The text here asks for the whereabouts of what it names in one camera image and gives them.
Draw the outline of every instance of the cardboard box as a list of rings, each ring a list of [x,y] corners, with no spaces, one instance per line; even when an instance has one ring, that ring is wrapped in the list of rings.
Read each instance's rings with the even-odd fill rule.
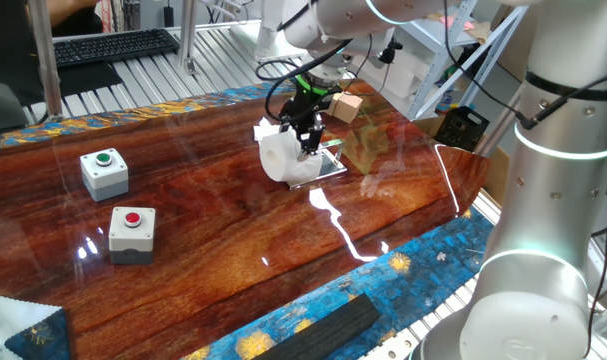
[[[445,116],[420,119],[414,121],[413,124],[431,138],[434,138],[444,119]],[[492,153],[492,156],[490,156],[490,168],[487,171],[482,191],[485,191],[499,208],[503,205],[503,200],[505,198],[505,185],[507,184],[507,171],[509,165],[509,155],[507,155],[503,149],[497,147],[494,153]]]

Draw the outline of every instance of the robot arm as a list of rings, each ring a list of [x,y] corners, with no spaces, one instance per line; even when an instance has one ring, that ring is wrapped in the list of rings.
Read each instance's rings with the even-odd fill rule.
[[[329,89],[346,66],[343,55],[362,52],[370,34],[442,7],[441,0],[289,0],[280,28],[316,57],[355,39],[305,74],[308,86]],[[475,294],[427,335],[412,360],[578,360],[586,350],[587,245],[607,189],[607,83],[544,121],[536,115],[607,76],[607,0],[548,0],[541,19],[520,103],[534,123],[515,127],[506,201]],[[301,96],[304,109],[313,99]],[[297,132],[318,125],[312,116]]]

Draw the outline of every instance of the computer monitor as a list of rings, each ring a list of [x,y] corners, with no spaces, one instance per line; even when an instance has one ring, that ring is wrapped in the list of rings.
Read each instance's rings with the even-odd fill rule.
[[[28,124],[10,88],[43,96],[36,54],[26,1],[0,1],[0,129]]]

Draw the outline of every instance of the person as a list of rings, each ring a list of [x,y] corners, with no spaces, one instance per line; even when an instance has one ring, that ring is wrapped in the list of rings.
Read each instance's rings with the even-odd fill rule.
[[[101,33],[101,18],[94,13],[99,2],[100,0],[47,0],[52,36]]]

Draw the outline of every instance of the white cloth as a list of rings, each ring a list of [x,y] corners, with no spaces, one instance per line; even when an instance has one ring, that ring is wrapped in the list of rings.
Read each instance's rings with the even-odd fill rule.
[[[5,347],[5,341],[19,332],[37,324],[60,307],[41,305],[0,296],[0,360],[18,360],[16,354]]]

